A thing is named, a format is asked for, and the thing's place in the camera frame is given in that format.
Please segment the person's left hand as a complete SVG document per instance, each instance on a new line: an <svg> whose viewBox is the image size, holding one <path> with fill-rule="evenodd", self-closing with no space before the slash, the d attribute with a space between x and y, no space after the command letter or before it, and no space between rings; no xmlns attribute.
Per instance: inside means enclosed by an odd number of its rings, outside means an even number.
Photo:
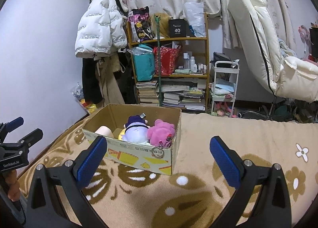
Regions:
<svg viewBox="0 0 318 228"><path fill-rule="evenodd" d="M16 202L20 198L20 184L17 180L17 171L11 170L3 174L6 184L9 186L7 196L13 202Z"/></svg>

